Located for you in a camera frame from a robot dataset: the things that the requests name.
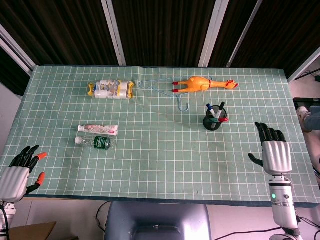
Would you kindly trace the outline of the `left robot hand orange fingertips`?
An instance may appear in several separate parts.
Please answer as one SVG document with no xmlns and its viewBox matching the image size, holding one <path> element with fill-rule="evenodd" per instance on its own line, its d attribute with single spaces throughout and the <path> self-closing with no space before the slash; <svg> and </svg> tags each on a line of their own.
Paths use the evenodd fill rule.
<svg viewBox="0 0 320 240">
<path fill-rule="evenodd" d="M 45 173 L 39 174 L 36 182 L 28 186 L 30 174 L 37 163 L 47 156 L 46 152 L 35 155 L 40 146 L 25 147 L 5 168 L 0 178 L 0 205 L 15 204 L 25 195 L 37 190 L 45 180 Z"/>
</svg>

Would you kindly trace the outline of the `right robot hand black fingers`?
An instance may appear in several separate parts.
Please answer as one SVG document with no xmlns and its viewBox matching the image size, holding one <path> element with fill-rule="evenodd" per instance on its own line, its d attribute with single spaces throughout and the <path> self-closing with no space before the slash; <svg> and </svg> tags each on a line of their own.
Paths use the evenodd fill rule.
<svg viewBox="0 0 320 240">
<path fill-rule="evenodd" d="M 256 122 L 259 139 L 262 147 L 262 159 L 256 158 L 252 153 L 249 159 L 263 167 L 264 171 L 272 176 L 286 175 L 292 171 L 290 144 L 286 141 L 280 130 L 268 127 L 265 123 Z"/>
</svg>

